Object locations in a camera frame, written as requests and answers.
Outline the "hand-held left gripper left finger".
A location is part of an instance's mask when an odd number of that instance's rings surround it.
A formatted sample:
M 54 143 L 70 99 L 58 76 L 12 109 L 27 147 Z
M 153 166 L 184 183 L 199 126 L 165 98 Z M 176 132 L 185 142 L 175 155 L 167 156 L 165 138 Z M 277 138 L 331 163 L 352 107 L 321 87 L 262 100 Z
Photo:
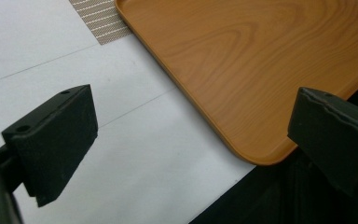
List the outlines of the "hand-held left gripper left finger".
M 98 136 L 90 85 L 61 91 L 2 131 L 7 189 L 24 185 L 38 206 L 55 201 Z

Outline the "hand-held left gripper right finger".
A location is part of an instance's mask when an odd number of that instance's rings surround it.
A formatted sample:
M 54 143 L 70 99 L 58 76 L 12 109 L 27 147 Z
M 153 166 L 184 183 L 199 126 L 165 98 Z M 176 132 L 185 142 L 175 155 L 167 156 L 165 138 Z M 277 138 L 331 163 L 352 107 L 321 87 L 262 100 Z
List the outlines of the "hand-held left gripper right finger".
M 293 140 L 330 184 L 358 197 L 358 106 L 331 93 L 301 88 L 288 126 Z

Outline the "wooden tray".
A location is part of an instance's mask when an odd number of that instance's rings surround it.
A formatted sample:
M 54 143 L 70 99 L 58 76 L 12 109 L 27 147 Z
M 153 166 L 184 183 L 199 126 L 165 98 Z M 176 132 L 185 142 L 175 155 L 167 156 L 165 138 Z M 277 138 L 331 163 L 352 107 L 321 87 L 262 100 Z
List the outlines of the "wooden tray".
M 358 0 L 116 0 L 122 19 L 240 158 L 282 161 L 301 87 L 358 90 Z

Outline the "beige woven placemat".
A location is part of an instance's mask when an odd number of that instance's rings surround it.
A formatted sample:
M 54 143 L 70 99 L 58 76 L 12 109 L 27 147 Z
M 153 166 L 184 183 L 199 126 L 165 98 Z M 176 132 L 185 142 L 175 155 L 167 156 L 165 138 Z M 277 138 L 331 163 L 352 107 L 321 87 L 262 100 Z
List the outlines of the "beige woven placemat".
M 131 30 L 118 14 L 115 0 L 69 0 L 100 45 L 130 35 Z

